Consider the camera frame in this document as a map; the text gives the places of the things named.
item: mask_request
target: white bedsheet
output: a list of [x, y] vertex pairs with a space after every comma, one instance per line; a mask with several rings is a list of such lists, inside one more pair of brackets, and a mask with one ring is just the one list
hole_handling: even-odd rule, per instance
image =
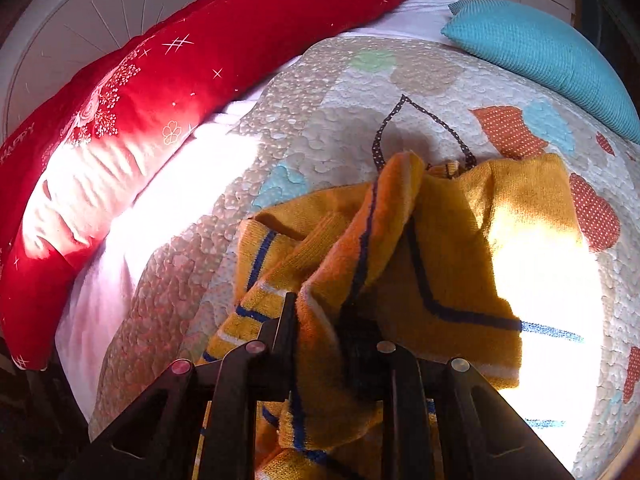
[[[343, 36], [451, 44], [440, 29], [450, 20], [447, 6], [454, 1], [405, 0], [376, 22]], [[209, 214], [226, 185], [254, 160], [255, 141], [227, 133], [251, 111], [270, 80], [231, 102], [192, 132], [136, 202], [113, 221], [100, 250], [76, 279], [56, 332], [56, 349], [87, 420], [94, 409], [103, 357], [129, 309], [149, 257], [191, 223]], [[221, 160], [221, 152], [234, 156]], [[207, 185], [197, 189], [190, 184], [193, 181]]]

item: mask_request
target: red pillowcase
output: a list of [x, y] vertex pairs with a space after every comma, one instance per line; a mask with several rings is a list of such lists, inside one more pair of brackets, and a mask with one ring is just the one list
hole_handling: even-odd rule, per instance
[[0, 150], [0, 319], [18, 366], [46, 366], [76, 275], [201, 120], [402, 1], [199, 0], [34, 111]]

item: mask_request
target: metal screw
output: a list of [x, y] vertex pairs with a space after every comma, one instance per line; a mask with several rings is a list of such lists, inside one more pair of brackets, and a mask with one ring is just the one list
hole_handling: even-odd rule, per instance
[[469, 370], [469, 368], [471, 368], [471, 365], [466, 359], [457, 358], [453, 359], [453, 361], [451, 362], [451, 368], [453, 368], [457, 372], [466, 372]]
[[392, 354], [393, 352], [396, 351], [396, 345], [393, 344], [391, 341], [380, 341], [376, 345], [376, 348], [378, 349], [378, 352], [380, 352], [381, 354]]
[[249, 354], [261, 354], [267, 349], [267, 345], [265, 345], [262, 341], [249, 341], [244, 347]]
[[191, 370], [191, 361], [187, 359], [178, 359], [171, 365], [171, 371], [176, 375], [182, 375]]

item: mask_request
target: turquoise knit pillow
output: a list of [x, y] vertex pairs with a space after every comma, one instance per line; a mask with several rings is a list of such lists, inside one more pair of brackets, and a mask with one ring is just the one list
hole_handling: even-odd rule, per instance
[[505, 0], [460, 0], [442, 34], [457, 46], [563, 95], [640, 144], [638, 112], [609, 62], [577, 30]]

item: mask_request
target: bed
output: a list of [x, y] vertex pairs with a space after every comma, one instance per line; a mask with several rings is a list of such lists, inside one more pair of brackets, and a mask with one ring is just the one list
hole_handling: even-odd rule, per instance
[[[2, 46], [3, 56], [13, 56], [0, 68], [9, 89], [2, 134], [81, 66], [192, 1], [34, 0]], [[368, 182], [376, 173], [374, 134], [384, 130], [383, 153], [412, 149], [433, 164], [556, 153], [578, 201], [606, 209], [604, 225], [583, 229], [593, 266], [575, 293], [584, 308], [572, 311], [583, 318], [582, 346], [557, 338], [546, 356], [574, 365], [549, 370], [545, 387], [532, 373], [522, 398], [504, 395], [576, 478], [616, 478], [640, 436], [629, 379], [640, 359], [633, 277], [640, 269], [640, 152], [556, 92], [453, 48], [440, 29], [455, 1], [405, 0], [287, 60], [219, 113], [190, 124], [181, 147], [82, 266], [56, 331], [92, 436], [173, 359], [201, 358], [232, 309], [239, 221], [315, 190]], [[567, 5], [539, 4], [570, 22]], [[167, 52], [185, 45], [186, 36]], [[61, 56], [67, 64], [52, 61]], [[38, 76], [43, 71], [52, 77]], [[224, 77], [213, 72], [213, 80]], [[520, 128], [519, 148], [502, 123]], [[182, 132], [177, 123], [167, 127], [171, 143]], [[569, 131], [559, 134], [563, 128]], [[345, 141], [345, 130], [358, 134]], [[528, 137], [532, 131], [538, 140]], [[544, 409], [532, 409], [532, 395]]]

